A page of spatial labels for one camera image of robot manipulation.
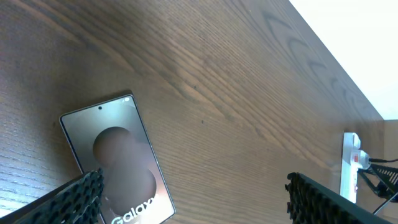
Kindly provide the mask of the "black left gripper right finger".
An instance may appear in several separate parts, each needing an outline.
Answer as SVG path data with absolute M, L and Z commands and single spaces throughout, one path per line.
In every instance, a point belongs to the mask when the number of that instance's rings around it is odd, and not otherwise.
M 298 172 L 287 175 L 293 224 L 391 224 Z

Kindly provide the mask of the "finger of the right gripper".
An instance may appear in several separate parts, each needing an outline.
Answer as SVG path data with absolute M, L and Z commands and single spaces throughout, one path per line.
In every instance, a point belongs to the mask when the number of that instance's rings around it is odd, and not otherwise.
M 367 174 L 375 176 L 379 183 L 374 185 Z M 368 169 L 359 169 L 358 175 L 379 198 L 397 201 L 397 168 L 371 164 Z

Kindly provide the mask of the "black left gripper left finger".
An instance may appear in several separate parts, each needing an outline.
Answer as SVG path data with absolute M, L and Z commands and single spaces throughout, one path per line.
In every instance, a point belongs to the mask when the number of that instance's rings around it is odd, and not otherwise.
M 101 169 L 86 172 L 1 218 L 1 224 L 95 224 L 104 189 Z

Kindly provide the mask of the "white power strip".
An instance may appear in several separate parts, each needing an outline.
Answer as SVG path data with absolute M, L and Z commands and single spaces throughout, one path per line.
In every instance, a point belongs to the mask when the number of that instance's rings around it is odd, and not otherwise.
M 340 195 L 350 202 L 356 203 L 358 191 L 358 171 L 370 167 L 369 154 L 361 149 L 361 140 L 356 133 L 344 133 Z

